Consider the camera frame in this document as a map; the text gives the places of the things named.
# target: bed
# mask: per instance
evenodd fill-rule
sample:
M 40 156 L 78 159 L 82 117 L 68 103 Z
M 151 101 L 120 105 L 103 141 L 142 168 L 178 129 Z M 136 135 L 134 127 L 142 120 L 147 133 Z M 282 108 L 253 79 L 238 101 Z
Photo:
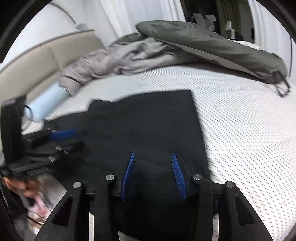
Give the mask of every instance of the bed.
M 272 86 L 245 73 L 213 64 L 170 66 L 134 76 L 92 81 L 46 119 L 85 111 L 93 99 L 116 101 L 138 93 L 181 89 L 192 91 L 212 181 L 235 182 L 273 240 L 283 240 L 296 222 L 293 89 L 290 95 L 281 98 Z M 27 132 L 42 126 L 43 122 L 33 123 Z M 65 190 L 59 187 L 55 195 L 57 192 L 62 197 Z M 213 223 L 213 240 L 218 240 L 218 216 Z M 125 239 L 129 238 L 122 235 L 122 240 Z

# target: light blue pillow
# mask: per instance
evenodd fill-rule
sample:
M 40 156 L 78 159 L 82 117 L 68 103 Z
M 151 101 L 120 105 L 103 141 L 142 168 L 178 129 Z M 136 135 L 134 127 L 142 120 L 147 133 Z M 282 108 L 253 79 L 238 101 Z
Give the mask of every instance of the light blue pillow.
M 28 104 L 33 113 L 33 121 L 44 119 L 55 107 L 61 104 L 69 97 L 68 92 L 60 87 L 57 83 L 50 86 L 40 96 Z M 31 118 L 31 111 L 26 108 L 25 114 L 27 118 Z

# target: headboard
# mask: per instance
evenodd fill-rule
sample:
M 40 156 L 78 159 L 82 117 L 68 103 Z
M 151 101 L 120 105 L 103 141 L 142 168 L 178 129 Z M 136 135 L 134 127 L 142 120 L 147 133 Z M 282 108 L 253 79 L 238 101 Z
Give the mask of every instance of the headboard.
M 80 56 L 104 48 L 93 30 L 64 35 L 29 49 L 0 71 L 0 103 L 20 95 L 32 101 Z

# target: dark green curtain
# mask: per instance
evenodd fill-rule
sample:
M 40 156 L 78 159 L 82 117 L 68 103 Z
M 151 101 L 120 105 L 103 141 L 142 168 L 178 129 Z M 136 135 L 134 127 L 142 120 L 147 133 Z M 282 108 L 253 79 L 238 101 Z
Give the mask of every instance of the dark green curtain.
M 241 33 L 241 20 L 239 12 L 238 0 L 216 0 L 219 21 L 220 21 L 220 35 L 227 37 L 225 25 L 227 21 L 232 22 L 232 28 Z

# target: black cloth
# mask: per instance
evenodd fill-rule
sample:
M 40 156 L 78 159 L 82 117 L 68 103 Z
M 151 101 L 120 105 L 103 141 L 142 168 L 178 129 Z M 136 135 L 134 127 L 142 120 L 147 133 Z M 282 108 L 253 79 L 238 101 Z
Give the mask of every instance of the black cloth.
M 115 103 L 95 100 L 88 112 L 45 122 L 60 131 L 77 129 L 82 152 L 57 162 L 55 177 L 69 188 L 80 181 L 94 192 L 98 177 L 126 168 L 132 152 L 136 167 L 129 198 L 115 202 L 119 230 L 146 240 L 183 240 L 195 203 L 190 177 L 210 179 L 202 131 L 190 91 L 134 95 Z M 179 196 L 172 170 L 176 153 L 187 184 Z

